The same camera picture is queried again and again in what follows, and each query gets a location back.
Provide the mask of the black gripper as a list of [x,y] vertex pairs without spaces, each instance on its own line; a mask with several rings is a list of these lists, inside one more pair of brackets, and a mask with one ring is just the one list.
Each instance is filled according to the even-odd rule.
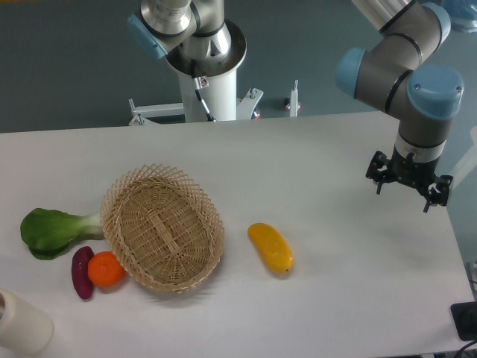
[[414,154],[409,153],[403,157],[397,150],[394,150],[391,159],[388,159],[384,153],[377,151],[365,176],[376,185],[377,195],[381,194],[383,185],[391,181],[417,191],[426,191],[423,212],[427,213],[430,207],[447,206],[454,183],[452,175],[435,175],[438,160],[439,158],[418,163],[414,160]]

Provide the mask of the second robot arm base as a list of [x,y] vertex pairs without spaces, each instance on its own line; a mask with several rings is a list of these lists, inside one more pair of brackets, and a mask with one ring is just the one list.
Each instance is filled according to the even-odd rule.
[[127,28],[146,54],[191,77],[234,71],[247,52],[244,34],[225,18],[224,1],[142,1]]

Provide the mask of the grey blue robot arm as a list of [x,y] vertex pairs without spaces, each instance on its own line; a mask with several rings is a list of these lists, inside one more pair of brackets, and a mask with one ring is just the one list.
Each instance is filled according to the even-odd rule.
[[449,36],[451,20],[440,5],[418,1],[355,1],[382,35],[370,51],[352,48],[335,70],[346,94],[399,120],[393,153],[377,151],[366,177],[378,187],[400,183],[445,207],[453,177],[436,175],[452,121],[459,111],[464,81],[450,67],[427,64]]

